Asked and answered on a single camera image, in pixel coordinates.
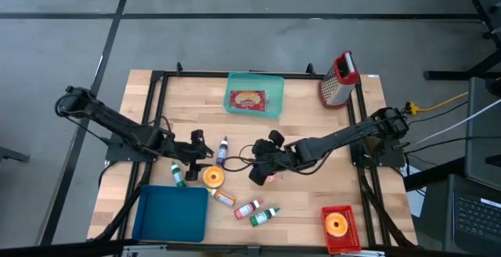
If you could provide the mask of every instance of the concrete floor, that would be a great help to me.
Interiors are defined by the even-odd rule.
[[[114,13],[119,0],[0,0],[0,12]],[[484,7],[497,0],[481,0]],[[470,0],[128,0],[126,13],[475,13]],[[37,243],[75,127],[53,113],[67,85],[89,87],[110,20],[0,20],[0,146],[31,155],[0,164],[0,248]],[[360,20],[122,20],[99,98],[120,106],[131,69],[302,72],[330,68],[342,51],[379,74],[389,106],[429,106],[467,90],[466,82],[424,81],[425,70],[466,70],[493,52],[485,26],[464,22]],[[464,118],[466,109],[413,129],[416,141]],[[109,135],[95,125],[90,129]],[[464,128],[436,140],[464,136]],[[420,156],[461,156],[463,143]],[[86,136],[55,243],[83,241],[106,148]],[[419,161],[418,168],[429,168]]]

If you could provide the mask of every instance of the red tray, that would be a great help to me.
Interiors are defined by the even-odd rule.
[[[348,222],[348,232],[343,237],[333,237],[327,233],[326,217],[330,213],[340,213]],[[359,240],[359,232],[355,224],[355,217],[350,205],[327,206],[322,208],[323,233],[326,237],[327,250],[329,254],[339,254],[347,252],[359,252],[362,250]]]

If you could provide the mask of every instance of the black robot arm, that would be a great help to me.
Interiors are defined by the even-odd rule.
[[[350,143],[363,141],[364,151],[368,156],[377,157],[384,152],[384,142],[388,139],[400,139],[409,126],[402,114],[395,108],[382,108],[357,125],[343,128],[323,138],[299,139],[281,149],[284,138],[277,131],[272,131],[270,140],[258,139],[252,148],[255,163],[249,173],[249,179],[262,186],[268,176],[279,171],[290,170],[302,175],[302,172],[314,166],[318,160],[326,158],[330,152]]]
[[[175,142],[173,132],[134,122],[97,100],[88,89],[69,86],[66,92],[56,102],[58,116],[90,119],[120,136],[133,150],[178,159],[185,165],[214,153],[205,145],[202,130],[192,132],[191,143]]]

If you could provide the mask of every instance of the green bottle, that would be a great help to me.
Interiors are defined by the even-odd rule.
[[[250,218],[250,223],[252,226],[261,225],[262,223],[271,219],[276,213],[278,213],[280,208],[270,208],[268,210],[264,210],[263,212],[257,214],[256,216],[252,216]]]
[[[180,187],[186,186],[184,179],[182,179],[182,173],[180,167],[176,163],[172,162],[171,169],[172,169],[172,175],[174,176],[175,185]]]

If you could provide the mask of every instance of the wooden table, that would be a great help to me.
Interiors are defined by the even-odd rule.
[[[151,71],[131,71],[120,112],[140,122],[150,83]],[[305,138],[322,137],[349,126],[347,110],[327,110],[317,96],[318,80],[285,80],[283,113],[279,119],[257,118],[225,112],[225,78],[168,79],[164,115],[171,122],[176,140],[189,142],[191,131],[203,129],[207,145],[217,150],[224,136],[229,138],[228,155],[237,155],[240,149],[256,139],[267,139],[270,130],[280,131],[286,143]],[[153,103],[157,102],[157,85]],[[380,79],[376,75],[363,75],[362,88],[368,114],[385,107]],[[355,114],[359,121],[358,104]],[[154,117],[155,107],[150,115]],[[250,149],[243,152],[251,155]],[[174,186],[170,158],[160,157],[153,165],[150,184]],[[202,162],[215,164],[215,158]],[[239,168],[243,163],[227,161],[228,168]],[[104,175],[88,231],[95,237],[117,214],[124,203],[125,191],[131,171],[131,162],[119,162]],[[187,167],[179,164],[184,171]],[[329,205],[351,205],[362,246],[367,246],[366,226],[356,168],[351,165],[348,147],[335,150],[322,169],[312,176],[281,172],[272,183],[258,186],[243,172],[226,173],[222,190],[236,197],[236,207],[227,206],[210,198],[204,244],[260,244],[284,246],[325,246],[320,208]],[[416,243],[409,204],[402,178],[390,168],[379,168],[384,205],[405,236]],[[189,186],[203,186],[201,181],[188,182]],[[279,214],[270,222],[253,228],[248,219],[237,220],[233,210],[248,201],[261,198],[262,209],[280,207]],[[131,236],[136,206],[131,210],[126,237]],[[377,214],[372,209],[377,242],[381,243]]]

